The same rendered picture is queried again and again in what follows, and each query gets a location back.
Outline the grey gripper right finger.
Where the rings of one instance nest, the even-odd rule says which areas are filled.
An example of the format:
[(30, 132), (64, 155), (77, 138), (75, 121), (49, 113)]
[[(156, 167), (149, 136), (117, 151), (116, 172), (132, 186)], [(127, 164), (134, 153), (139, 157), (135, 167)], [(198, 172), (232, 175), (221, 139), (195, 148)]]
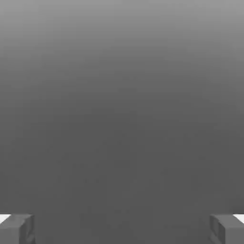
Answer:
[(213, 244), (244, 244), (244, 214), (212, 214), (209, 224)]

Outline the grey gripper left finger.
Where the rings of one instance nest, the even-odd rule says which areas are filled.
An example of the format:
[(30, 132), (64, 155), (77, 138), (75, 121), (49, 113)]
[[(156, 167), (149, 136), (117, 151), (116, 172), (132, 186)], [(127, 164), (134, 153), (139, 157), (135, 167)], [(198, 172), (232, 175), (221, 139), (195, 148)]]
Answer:
[(0, 213), (0, 244), (36, 244), (35, 215)]

